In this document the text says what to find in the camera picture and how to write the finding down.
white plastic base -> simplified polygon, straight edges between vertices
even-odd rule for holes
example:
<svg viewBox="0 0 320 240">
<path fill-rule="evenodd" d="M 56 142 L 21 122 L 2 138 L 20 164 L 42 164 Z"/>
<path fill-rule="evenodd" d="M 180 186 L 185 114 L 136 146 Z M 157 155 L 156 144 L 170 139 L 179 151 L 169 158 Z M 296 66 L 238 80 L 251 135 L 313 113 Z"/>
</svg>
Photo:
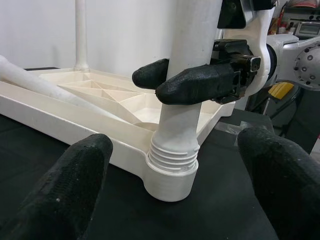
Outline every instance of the white plastic base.
<svg viewBox="0 0 320 240">
<path fill-rule="evenodd" d="M 140 177 L 152 196 L 164 201 L 171 199 L 170 202 L 188 196 L 198 162 L 188 172 L 170 175 L 149 161 L 148 152 L 161 108 L 153 91 L 134 86 L 130 78 L 95 70 L 82 73 L 57 69 L 33 74 L 125 118 L 129 123 L 12 85 L 5 79 L 0 81 L 0 114 L 70 145 L 94 133 L 106 134 L 113 142 L 110 163 Z M 219 105 L 213 101 L 203 103 L 196 131 L 199 145 L 221 117 L 232 114 L 234 105 Z"/>
</svg>

display screen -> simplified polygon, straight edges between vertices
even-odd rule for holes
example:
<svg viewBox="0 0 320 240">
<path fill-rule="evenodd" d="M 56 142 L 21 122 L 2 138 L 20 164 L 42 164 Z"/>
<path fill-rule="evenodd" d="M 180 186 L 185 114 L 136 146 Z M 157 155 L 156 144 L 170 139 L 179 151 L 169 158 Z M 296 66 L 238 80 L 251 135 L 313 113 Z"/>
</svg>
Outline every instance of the display screen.
<svg viewBox="0 0 320 240">
<path fill-rule="evenodd" d="M 300 28 L 300 34 L 312 34 L 318 35 L 320 25 L 302 25 Z"/>
</svg>

black table surface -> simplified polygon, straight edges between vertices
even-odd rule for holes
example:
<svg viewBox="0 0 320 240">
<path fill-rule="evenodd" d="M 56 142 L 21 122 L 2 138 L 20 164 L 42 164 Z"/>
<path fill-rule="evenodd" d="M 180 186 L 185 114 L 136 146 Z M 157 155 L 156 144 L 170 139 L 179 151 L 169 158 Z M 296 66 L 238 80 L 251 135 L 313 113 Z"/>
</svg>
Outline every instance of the black table surface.
<svg viewBox="0 0 320 240">
<path fill-rule="evenodd" d="M 234 110 L 221 122 L 272 128 L 268 117 Z M 213 130 L 200 148 L 191 194 L 167 203 L 151 197 L 137 176 L 108 167 L 89 240 L 277 240 L 254 195 L 236 135 Z M 14 215 L 67 144 L 0 115 L 0 222 Z"/>
</svg>

yellow object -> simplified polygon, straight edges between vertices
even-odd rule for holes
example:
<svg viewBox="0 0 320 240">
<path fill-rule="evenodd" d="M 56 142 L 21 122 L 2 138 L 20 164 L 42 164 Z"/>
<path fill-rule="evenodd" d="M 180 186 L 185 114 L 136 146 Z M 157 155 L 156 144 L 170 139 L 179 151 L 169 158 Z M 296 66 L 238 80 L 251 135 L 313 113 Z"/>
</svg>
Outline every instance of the yellow object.
<svg viewBox="0 0 320 240">
<path fill-rule="evenodd" d="M 274 85 L 270 90 L 269 94 L 273 96 L 276 99 L 283 99 L 284 96 L 290 92 L 290 90 L 294 87 L 293 84 L 287 83 L 287 82 L 281 82 L 276 85 Z"/>
</svg>

white pipe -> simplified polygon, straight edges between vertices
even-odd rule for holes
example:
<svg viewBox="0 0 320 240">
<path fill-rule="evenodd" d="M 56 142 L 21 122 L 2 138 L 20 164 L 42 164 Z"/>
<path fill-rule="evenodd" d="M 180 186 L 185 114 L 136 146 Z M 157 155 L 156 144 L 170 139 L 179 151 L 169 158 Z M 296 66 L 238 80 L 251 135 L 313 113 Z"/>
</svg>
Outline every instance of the white pipe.
<svg viewBox="0 0 320 240">
<path fill-rule="evenodd" d="M 177 0 L 175 33 L 167 78 L 209 64 L 222 0 Z M 162 105 L 146 163 L 144 186 L 155 198 L 175 202 L 186 198 L 198 169 L 196 136 L 201 104 Z"/>
<path fill-rule="evenodd" d="M 75 0 L 75 70 L 88 72 L 86 0 Z"/>
<path fill-rule="evenodd" d="M 125 122 L 116 115 L 12 64 L 0 55 L 0 77 L 22 88 Z"/>
</svg>

